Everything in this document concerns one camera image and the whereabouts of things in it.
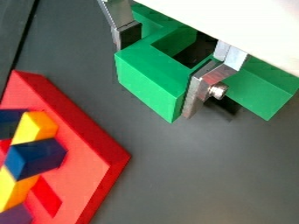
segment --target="green block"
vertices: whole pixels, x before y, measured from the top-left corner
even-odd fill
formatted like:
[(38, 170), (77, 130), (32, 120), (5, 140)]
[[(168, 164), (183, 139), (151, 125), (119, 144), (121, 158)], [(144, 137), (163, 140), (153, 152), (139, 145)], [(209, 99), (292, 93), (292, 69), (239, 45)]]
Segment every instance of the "green block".
[(171, 123), (181, 114), (191, 74), (204, 63), (189, 69), (172, 58), (195, 42), (196, 30), (140, 4), (132, 9), (144, 38), (114, 55), (119, 82)]
[[(196, 39), (196, 31), (140, 4), (132, 6), (135, 20), (143, 23), (143, 39), (116, 53), (120, 84), (141, 102), (172, 123), (180, 116), (192, 69), (177, 62), (177, 54)], [(293, 96), (299, 78), (264, 61), (251, 58), (240, 71), (223, 81), (227, 96), (265, 120)]]
[(253, 57), (223, 82), (228, 85), (227, 96), (267, 121), (299, 88), (295, 76)]

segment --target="metal bracket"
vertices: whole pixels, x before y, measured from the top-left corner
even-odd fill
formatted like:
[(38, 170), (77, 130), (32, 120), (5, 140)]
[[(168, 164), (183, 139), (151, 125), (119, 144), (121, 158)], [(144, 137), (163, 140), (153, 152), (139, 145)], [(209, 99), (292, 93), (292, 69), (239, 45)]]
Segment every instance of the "metal bracket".
[(239, 71), (248, 54), (235, 46), (219, 41), (213, 57), (224, 63), (209, 60), (191, 77), (191, 85), (181, 110), (181, 115), (185, 118), (193, 116), (209, 97), (215, 97), (217, 100), (224, 97), (228, 86), (221, 81)]
[(116, 50), (141, 39), (141, 24), (135, 21), (128, 0), (97, 0), (110, 26)]

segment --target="blue block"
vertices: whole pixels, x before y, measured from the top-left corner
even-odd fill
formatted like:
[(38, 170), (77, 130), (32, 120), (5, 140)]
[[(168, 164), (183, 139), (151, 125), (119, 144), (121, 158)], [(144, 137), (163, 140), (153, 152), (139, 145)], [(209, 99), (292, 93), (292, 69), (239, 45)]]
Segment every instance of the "blue block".
[(0, 140), (13, 137), (17, 124), (26, 109), (0, 109)]
[(12, 207), (2, 213), (0, 213), (1, 224), (30, 224), (33, 217), (29, 214), (24, 204)]
[(4, 165), (16, 181), (60, 167), (66, 151), (52, 138), (10, 146)]

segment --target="white panel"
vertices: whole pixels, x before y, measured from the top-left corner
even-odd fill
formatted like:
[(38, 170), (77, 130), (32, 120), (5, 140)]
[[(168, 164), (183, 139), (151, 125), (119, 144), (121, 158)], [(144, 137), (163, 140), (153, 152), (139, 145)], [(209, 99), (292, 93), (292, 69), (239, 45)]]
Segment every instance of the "white panel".
[(136, 0), (299, 76), (297, 0)]

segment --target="wooden block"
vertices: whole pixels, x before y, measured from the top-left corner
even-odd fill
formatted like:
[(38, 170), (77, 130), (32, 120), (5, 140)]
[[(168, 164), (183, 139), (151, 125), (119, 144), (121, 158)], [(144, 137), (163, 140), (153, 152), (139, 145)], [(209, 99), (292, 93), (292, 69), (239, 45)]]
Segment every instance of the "wooden block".
[(24, 204), (14, 206), (2, 213), (0, 213), (1, 224), (30, 224), (33, 217), (26, 210)]
[(14, 181), (13, 175), (6, 167), (2, 166), (0, 171), (0, 213), (24, 202), (37, 179), (38, 175), (21, 181)]
[(13, 137), (17, 124), (26, 109), (0, 109), (0, 140)]
[(16, 181), (58, 168), (66, 151), (52, 139), (12, 145), (4, 165)]
[(57, 129), (57, 124), (44, 112), (25, 112), (13, 135), (12, 144), (22, 144), (52, 138)]

